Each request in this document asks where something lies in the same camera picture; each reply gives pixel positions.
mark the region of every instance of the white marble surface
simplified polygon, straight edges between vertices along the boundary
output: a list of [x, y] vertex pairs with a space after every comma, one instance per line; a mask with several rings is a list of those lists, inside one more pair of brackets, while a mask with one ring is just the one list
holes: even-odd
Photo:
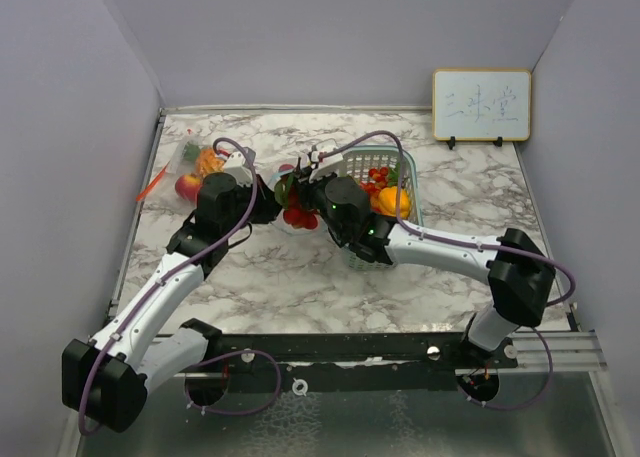
[[[171, 115], [154, 175], [187, 129], [207, 143], [226, 136], [253, 148], [258, 171], [267, 173], [326, 138], [346, 143], [372, 130], [390, 130], [417, 163], [425, 226], [476, 235], [500, 235], [508, 226], [519, 227], [544, 248], [513, 146], [470, 144], [449, 151], [433, 140], [430, 114]], [[387, 143], [382, 138], [377, 142]], [[169, 191], [145, 202], [120, 307], [147, 280], [188, 214], [187, 208], [176, 210], [176, 199]], [[255, 226], [251, 239], [223, 259], [162, 332], [175, 332], [191, 317], [225, 332], [463, 330], [472, 313], [491, 298], [487, 286], [431, 268], [353, 271], [340, 252], [326, 232], [291, 236], [272, 225]], [[542, 328], [568, 329], [563, 309], [547, 309]]]

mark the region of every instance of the yellow bell pepper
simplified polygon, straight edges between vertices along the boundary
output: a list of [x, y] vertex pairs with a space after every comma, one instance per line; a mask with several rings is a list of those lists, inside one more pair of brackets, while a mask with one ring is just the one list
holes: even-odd
[[[383, 215], [390, 215], [395, 217], [396, 215], [396, 197], [398, 195], [398, 187], [387, 187], [380, 191], [378, 195], [378, 202], [380, 202], [380, 213]], [[409, 200], [409, 194], [404, 189], [400, 190], [400, 216], [403, 219], [409, 217], [411, 211], [411, 201]]]

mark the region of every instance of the white ring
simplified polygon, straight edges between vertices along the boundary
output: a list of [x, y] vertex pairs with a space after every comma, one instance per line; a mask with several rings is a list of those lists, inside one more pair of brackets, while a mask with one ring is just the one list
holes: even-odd
[[309, 385], [307, 381], [304, 379], [293, 379], [293, 385], [291, 386], [291, 392], [295, 395], [307, 395], [307, 391], [309, 390]]

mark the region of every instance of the gray floor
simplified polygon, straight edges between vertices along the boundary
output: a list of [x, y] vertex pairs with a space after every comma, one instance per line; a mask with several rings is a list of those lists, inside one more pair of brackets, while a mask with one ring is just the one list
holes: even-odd
[[[499, 400], [516, 403], [541, 387], [541, 375], [502, 378]], [[265, 396], [233, 396], [248, 408]], [[613, 452], [587, 374], [554, 376], [547, 398], [520, 412], [495, 412], [457, 392], [283, 394], [253, 417], [202, 417], [186, 410], [182, 380], [147, 402], [125, 433], [103, 430], [81, 456], [509, 456], [607, 457]]]

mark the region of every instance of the apple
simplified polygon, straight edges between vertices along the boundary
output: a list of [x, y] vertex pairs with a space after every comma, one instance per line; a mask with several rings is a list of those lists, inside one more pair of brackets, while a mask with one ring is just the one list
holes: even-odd
[[189, 202], [194, 202], [198, 198], [198, 192], [202, 187], [202, 179], [196, 174], [185, 174], [176, 180], [176, 193]]

